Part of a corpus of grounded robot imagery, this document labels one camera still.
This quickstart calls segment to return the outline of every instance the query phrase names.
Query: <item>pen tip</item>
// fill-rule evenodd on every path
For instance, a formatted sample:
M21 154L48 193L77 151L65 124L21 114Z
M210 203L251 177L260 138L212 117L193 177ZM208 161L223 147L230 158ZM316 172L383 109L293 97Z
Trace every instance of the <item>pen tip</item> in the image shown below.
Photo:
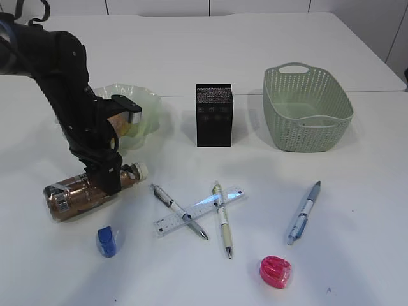
M228 258L232 259L232 247L227 247L226 251L227 251Z
M205 233L203 230L200 231L202 239L208 240L207 233Z

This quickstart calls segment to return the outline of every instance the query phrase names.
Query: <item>copper bottle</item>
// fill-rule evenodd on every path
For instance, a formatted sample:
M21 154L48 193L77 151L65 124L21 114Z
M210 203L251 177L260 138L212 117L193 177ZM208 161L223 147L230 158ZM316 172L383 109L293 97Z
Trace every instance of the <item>copper bottle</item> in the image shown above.
M122 189L133 186L147 176L147 168L142 163L131 164L128 168L129 171L122 170L120 173ZM92 184L86 173L46 186L44 196L52 217L57 221L82 214L110 199L109 195Z

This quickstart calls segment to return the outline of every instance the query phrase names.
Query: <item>clear plastic ruler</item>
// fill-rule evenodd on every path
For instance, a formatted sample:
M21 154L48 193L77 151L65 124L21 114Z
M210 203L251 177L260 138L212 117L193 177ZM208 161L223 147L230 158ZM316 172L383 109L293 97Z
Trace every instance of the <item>clear plastic ruler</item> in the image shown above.
M244 190L238 186L230 187L225 189L222 193L224 196L224 204L231 203L234 200L243 198L245 196ZM217 209L214 205L214 201L218 199L217 195L209 196L208 198L194 204L193 206L183 208L189 215L191 215L191 220L196 220L201 216L212 212ZM177 214L168 215L167 217L160 219L154 223L154 228L158 237L163 237L172 231L181 228L188 224L189 221L183 221Z

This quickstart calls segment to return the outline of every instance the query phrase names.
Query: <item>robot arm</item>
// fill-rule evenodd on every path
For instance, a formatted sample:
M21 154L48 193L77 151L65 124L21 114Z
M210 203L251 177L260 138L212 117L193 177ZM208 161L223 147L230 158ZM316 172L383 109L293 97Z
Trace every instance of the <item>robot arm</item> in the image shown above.
M88 177L108 195L119 192L122 156L117 152L118 136L107 119L125 112L132 120L132 114L142 109L124 96L102 99L93 93L85 47L72 34L14 20L12 14L0 13L0 74L35 79Z

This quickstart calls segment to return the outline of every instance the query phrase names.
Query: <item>blue pen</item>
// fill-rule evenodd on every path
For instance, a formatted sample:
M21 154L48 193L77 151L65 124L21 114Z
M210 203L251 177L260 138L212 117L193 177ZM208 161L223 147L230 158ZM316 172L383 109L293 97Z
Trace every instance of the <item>blue pen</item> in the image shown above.
M307 224L307 217L312 210L313 204L316 201L317 196L320 193L320 181L314 184L312 190L307 197L306 202L303 204L302 210L298 218L296 219L295 225L293 225L292 230L288 236L288 244L292 245L295 240L298 240L305 229Z

